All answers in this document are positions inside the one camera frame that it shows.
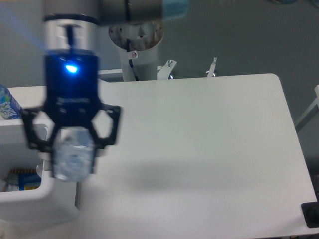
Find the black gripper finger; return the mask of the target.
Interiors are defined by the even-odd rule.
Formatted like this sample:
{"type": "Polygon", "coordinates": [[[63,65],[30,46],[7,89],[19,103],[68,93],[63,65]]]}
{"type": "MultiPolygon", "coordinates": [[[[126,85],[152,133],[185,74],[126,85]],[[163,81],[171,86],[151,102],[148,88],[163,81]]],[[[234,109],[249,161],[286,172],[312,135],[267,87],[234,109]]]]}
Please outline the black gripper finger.
{"type": "Polygon", "coordinates": [[[27,140],[27,145],[29,149],[38,150],[41,153],[47,153],[50,157],[50,164],[52,174],[55,174],[55,141],[57,135],[61,129],[60,125],[56,121],[56,117],[53,115],[52,111],[48,107],[31,107],[23,108],[21,110],[21,118],[23,122],[23,128],[27,140]],[[42,140],[38,137],[37,131],[34,127],[33,121],[38,116],[40,112],[44,112],[52,120],[54,126],[51,132],[51,136],[47,140],[42,140]]]}
{"type": "Polygon", "coordinates": [[[86,129],[93,141],[93,159],[90,172],[95,172],[96,159],[108,146],[117,144],[122,108],[100,103],[89,114],[86,129]]]}

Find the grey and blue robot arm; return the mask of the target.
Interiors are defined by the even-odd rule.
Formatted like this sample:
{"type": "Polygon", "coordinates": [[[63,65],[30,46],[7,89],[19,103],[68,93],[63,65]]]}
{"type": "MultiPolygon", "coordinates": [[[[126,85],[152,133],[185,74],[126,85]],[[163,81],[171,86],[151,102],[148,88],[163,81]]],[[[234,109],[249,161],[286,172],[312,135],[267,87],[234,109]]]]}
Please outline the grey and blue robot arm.
{"type": "Polygon", "coordinates": [[[72,169],[67,151],[55,144],[62,129],[82,129],[91,137],[86,173],[94,171],[98,152],[117,142],[122,108],[103,103],[98,93],[99,28],[180,18],[188,9],[187,0],[43,2],[46,98],[21,114],[28,147],[50,156],[53,177],[65,179],[72,169]]]}

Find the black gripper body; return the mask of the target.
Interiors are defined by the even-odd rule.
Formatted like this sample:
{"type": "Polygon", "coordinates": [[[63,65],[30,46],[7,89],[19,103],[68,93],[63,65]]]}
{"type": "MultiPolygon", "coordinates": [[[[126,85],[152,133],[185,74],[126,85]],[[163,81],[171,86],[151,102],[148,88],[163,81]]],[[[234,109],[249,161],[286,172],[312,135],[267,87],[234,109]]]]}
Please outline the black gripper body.
{"type": "Polygon", "coordinates": [[[84,127],[101,107],[99,57],[85,50],[55,50],[45,55],[43,111],[58,127],[84,127]]]}

